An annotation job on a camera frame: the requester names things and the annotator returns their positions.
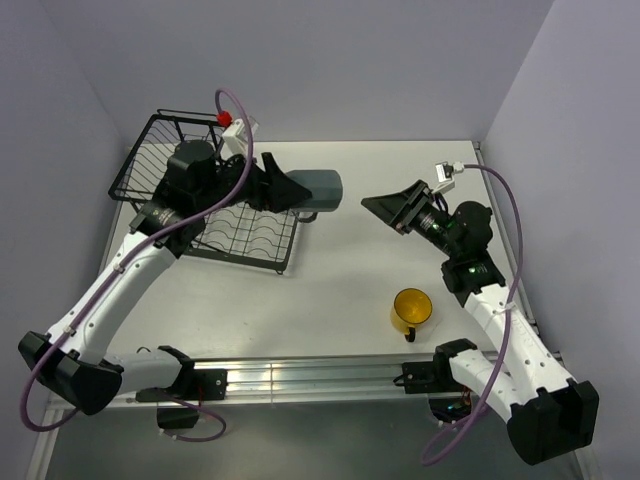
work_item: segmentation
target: mug handle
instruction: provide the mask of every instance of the mug handle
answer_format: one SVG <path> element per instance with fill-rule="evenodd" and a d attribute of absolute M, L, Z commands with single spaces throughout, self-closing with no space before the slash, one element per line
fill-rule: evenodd
<path fill-rule="evenodd" d="M 412 343 L 413 341 L 415 341 L 416 329 L 413 327 L 409 327 L 409 333 L 404 336 L 404 339 L 409 343 Z"/>

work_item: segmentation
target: gray object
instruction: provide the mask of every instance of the gray object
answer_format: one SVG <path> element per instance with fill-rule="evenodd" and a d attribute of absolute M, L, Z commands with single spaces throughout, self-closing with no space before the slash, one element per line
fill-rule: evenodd
<path fill-rule="evenodd" d="M 291 170 L 287 177 L 311 190 L 310 200 L 296 205 L 296 212 L 333 212 L 342 201 L 342 180 L 335 170 Z"/>
<path fill-rule="evenodd" d="M 483 418 L 446 461 L 420 465 L 435 435 L 427 400 L 212 406 L 231 425 L 213 443 L 158 436 L 155 409 L 78 415 L 60 430 L 47 480 L 140 478 L 252 480 L 577 480 L 573 455 L 535 467 L 522 462 L 500 418 Z M 201 422 L 195 435 L 215 431 Z"/>

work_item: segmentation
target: cable tie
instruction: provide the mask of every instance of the cable tie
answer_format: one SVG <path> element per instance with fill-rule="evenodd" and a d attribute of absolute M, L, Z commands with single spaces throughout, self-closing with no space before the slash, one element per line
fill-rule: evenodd
<path fill-rule="evenodd" d="M 509 303 L 507 303 L 504 308 L 500 308 L 498 310 L 496 310 L 496 312 L 498 313 L 505 313 L 508 310 L 513 310 L 516 307 L 516 302 L 511 301 Z"/>

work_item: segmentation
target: white tabletop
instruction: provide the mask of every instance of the white tabletop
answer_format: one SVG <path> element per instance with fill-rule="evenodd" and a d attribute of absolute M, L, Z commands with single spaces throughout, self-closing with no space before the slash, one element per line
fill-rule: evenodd
<path fill-rule="evenodd" d="M 416 233 L 398 235 L 360 205 L 363 197 L 395 193 L 418 179 L 436 184 L 434 165 L 440 161 L 476 163 L 471 142 L 259 143 L 256 150 L 273 152 L 284 171 L 337 170 L 344 185 L 340 208 L 299 225 L 282 276 L 182 257 L 131 312 L 112 352 L 171 345 L 196 358 L 432 353 L 458 338 L 494 350 L 444 286 L 445 256 Z M 490 205 L 477 171 L 458 175 L 447 200 L 451 210 L 464 200 Z M 109 258 L 133 216 L 123 205 Z M 489 251 L 510 281 L 495 220 L 492 227 Z M 434 307 L 415 343 L 406 342 L 389 321 L 395 295 L 407 287 L 423 290 Z"/>

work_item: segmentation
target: dish rack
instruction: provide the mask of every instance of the dish rack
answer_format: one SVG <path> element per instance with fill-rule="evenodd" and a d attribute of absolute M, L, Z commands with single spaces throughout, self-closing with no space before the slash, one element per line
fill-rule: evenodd
<path fill-rule="evenodd" d="M 109 196 L 129 202 L 139 211 L 151 199 L 176 145 L 202 139 L 218 150 L 223 130 L 213 114 L 159 109 L 124 161 L 109 188 Z M 205 231 L 192 242 L 187 255 L 266 268 L 279 274 L 286 270 L 298 225 L 293 212 L 258 212 L 241 203 L 212 213 L 205 221 Z"/>

